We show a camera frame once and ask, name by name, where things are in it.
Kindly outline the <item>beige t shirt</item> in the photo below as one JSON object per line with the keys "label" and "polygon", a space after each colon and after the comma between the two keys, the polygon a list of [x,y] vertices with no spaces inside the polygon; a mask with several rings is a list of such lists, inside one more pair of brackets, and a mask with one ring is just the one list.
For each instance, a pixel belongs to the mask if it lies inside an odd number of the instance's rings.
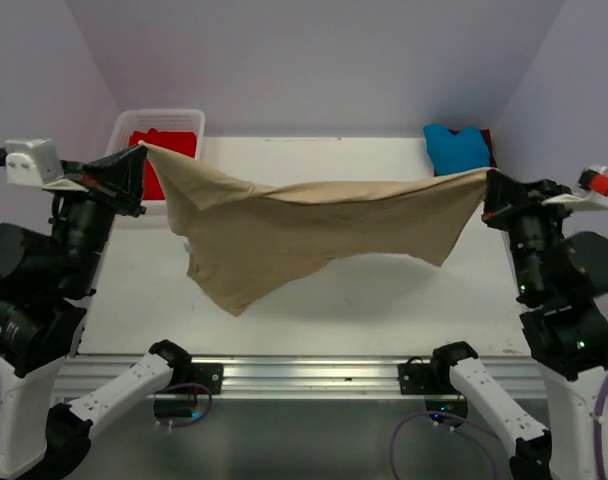
{"label": "beige t shirt", "polygon": [[169,228],[189,245],[188,277],[234,316],[337,259],[397,254],[442,266],[484,199],[491,171],[273,187],[147,149]]}

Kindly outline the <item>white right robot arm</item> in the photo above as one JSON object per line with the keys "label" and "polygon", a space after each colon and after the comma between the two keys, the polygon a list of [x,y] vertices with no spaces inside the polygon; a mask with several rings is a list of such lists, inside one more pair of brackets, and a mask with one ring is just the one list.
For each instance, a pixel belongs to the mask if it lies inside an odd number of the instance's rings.
{"label": "white right robot arm", "polygon": [[563,233],[576,211],[608,210],[608,168],[571,189],[487,174],[483,222],[509,240],[522,331],[545,386],[549,421],[531,420],[465,342],[436,349],[429,379],[456,390],[502,442],[516,479],[608,479],[608,239]]}

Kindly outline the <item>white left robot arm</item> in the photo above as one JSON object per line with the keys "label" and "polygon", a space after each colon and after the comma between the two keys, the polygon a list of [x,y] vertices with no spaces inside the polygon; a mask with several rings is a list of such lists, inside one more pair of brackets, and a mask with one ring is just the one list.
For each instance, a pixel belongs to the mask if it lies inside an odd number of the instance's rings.
{"label": "white left robot arm", "polygon": [[0,223],[0,479],[61,479],[98,434],[147,396],[185,390],[190,355],[155,343],[126,373],[69,403],[55,380],[79,347],[94,281],[117,216],[144,214],[144,145],[92,162],[66,161],[48,139],[10,140],[0,168],[49,192],[47,234]]}

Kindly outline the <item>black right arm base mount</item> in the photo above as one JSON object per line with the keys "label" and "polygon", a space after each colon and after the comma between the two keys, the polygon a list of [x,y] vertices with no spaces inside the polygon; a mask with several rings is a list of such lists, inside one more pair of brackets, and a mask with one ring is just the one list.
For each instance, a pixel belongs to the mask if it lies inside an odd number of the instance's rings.
{"label": "black right arm base mount", "polygon": [[478,353],[465,341],[458,341],[433,350],[428,361],[418,356],[397,365],[398,385],[402,395],[455,395],[449,372],[459,361],[478,359]]}

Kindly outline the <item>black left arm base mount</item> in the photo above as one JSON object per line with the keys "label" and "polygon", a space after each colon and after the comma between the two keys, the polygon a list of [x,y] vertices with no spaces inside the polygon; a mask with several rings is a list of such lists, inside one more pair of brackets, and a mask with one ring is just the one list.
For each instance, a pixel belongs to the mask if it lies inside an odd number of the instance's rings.
{"label": "black left arm base mount", "polygon": [[194,362],[193,357],[186,350],[170,340],[154,343],[148,352],[162,357],[173,371],[171,380],[165,388],[166,391],[171,387],[182,385],[182,388],[178,389],[180,394],[197,394],[199,390],[190,387],[189,384],[199,384],[206,387],[212,395],[221,393],[224,379],[222,363]]}

